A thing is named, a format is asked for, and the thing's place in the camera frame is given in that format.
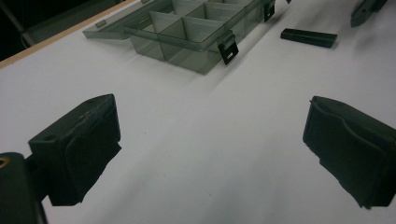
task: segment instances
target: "compartment box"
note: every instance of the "compartment box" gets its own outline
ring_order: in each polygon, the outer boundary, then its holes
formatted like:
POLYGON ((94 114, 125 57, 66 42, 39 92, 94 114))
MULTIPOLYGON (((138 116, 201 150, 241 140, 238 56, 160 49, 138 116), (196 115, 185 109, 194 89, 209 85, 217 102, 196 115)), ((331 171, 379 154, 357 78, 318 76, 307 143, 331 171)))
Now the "compartment box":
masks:
POLYGON ((88 38, 130 38, 136 52, 206 74, 228 64, 239 43, 274 14, 275 0, 153 0, 83 31, 88 38))

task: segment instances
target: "transparent storage box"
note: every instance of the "transparent storage box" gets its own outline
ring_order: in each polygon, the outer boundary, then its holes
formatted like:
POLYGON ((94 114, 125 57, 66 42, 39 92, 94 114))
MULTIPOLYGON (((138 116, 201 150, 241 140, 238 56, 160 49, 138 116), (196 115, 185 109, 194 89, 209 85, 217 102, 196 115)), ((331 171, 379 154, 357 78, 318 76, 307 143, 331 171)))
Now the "transparent storage box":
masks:
POLYGON ((83 31, 87 38, 130 38, 136 52, 206 74, 228 64, 239 43, 274 15, 275 0, 151 0, 83 31))

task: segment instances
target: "plastic organizer box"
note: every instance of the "plastic organizer box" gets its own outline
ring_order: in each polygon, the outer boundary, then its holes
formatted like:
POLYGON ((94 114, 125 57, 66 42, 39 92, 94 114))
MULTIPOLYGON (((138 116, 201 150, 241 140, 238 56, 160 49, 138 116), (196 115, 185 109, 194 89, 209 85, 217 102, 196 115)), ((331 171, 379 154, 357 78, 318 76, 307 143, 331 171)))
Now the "plastic organizer box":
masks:
POLYGON ((206 74, 228 64, 239 43, 275 12, 275 0, 138 2, 83 31, 87 38, 130 38, 136 52, 206 74))

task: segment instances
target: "gray plastic box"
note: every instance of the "gray plastic box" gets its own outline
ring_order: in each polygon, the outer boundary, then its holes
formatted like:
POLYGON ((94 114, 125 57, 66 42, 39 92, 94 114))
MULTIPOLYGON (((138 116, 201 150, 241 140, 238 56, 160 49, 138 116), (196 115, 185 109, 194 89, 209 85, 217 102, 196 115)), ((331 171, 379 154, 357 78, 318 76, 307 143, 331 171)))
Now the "gray plastic box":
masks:
POLYGON ((152 0, 83 31, 87 38, 130 38, 136 52, 206 74, 228 64, 239 43, 275 12, 275 0, 152 0))

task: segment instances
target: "table surface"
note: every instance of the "table surface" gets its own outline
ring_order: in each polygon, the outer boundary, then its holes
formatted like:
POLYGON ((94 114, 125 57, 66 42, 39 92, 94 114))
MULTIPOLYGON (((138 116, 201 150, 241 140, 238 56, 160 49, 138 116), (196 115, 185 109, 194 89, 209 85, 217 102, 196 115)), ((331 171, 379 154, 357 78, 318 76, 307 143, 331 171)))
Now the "table surface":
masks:
POLYGON ((0 70, 0 152, 27 157, 56 119, 114 93, 122 150, 83 203, 43 201, 51 224, 395 223, 396 202, 360 208, 302 140, 314 95, 396 127, 396 2, 350 28, 356 4, 278 0, 205 76, 82 27, 0 70), (280 39, 285 28, 338 39, 314 47, 280 39))

